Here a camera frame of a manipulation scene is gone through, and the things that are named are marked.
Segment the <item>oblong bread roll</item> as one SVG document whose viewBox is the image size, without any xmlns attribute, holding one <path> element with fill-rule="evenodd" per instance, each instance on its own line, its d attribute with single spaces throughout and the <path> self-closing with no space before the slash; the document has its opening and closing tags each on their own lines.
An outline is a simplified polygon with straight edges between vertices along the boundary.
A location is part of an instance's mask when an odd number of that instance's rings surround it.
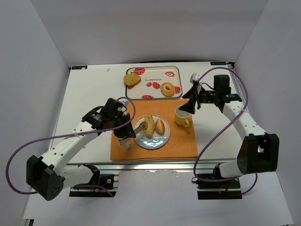
<svg viewBox="0 0 301 226">
<path fill-rule="evenodd" d="M 144 117 L 144 121 L 147 123 L 148 128 L 145 130 L 145 135 L 147 138 L 152 138 L 153 132 L 155 130 L 155 122 L 151 114 L 147 114 Z"/>
</svg>

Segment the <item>small orange bun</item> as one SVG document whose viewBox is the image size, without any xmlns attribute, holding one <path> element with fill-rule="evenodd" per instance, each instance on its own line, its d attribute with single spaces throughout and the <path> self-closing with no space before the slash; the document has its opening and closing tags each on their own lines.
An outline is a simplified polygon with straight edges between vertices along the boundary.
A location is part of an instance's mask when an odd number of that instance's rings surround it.
<svg viewBox="0 0 301 226">
<path fill-rule="evenodd" d="M 163 135 L 165 133 L 165 125 L 161 119 L 157 119 L 155 122 L 155 130 L 159 135 Z"/>
</svg>

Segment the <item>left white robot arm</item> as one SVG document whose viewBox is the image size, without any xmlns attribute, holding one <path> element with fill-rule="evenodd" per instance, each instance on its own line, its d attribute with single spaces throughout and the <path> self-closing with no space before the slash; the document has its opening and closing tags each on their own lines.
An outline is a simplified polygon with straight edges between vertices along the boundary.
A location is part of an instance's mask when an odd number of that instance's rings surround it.
<svg viewBox="0 0 301 226">
<path fill-rule="evenodd" d="M 69 161 L 103 132 L 113 131 L 122 145 L 148 128 L 146 122 L 132 127 L 134 115 L 120 99 L 109 98 L 104 106 L 97 106 L 84 115 L 71 135 L 40 157 L 32 156 L 26 163 L 26 182 L 45 200 L 56 198 L 68 187 L 102 189 L 99 169 L 92 164 L 67 167 Z"/>
</svg>

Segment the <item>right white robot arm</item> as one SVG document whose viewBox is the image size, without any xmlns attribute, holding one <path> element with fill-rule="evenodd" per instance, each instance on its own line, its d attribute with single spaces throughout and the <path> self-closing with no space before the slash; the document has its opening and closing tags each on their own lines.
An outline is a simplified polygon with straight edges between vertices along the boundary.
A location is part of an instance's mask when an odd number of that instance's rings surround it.
<svg viewBox="0 0 301 226">
<path fill-rule="evenodd" d="M 233 123 L 242 139 L 235 160 L 221 163 L 214 170 L 216 179 L 234 178 L 246 174 L 273 172 L 277 169 L 279 137 L 262 129 L 244 109 L 241 97 L 233 94 L 228 75 L 215 75 L 212 91 L 202 87 L 200 75 L 190 78 L 191 89 L 183 95 L 188 102 L 179 109 L 191 114 L 202 104 L 214 104 Z"/>
</svg>

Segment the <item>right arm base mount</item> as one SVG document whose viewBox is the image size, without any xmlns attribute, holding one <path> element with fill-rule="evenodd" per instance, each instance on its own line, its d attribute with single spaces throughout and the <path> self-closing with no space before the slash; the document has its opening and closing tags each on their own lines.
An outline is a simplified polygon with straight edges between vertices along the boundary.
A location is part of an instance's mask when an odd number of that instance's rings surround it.
<svg viewBox="0 0 301 226">
<path fill-rule="evenodd" d="M 197 186 L 199 200 L 238 200 L 242 199 L 239 179 L 219 181 L 223 178 L 217 168 L 219 162 L 200 161 L 193 165 L 191 182 Z"/>
</svg>

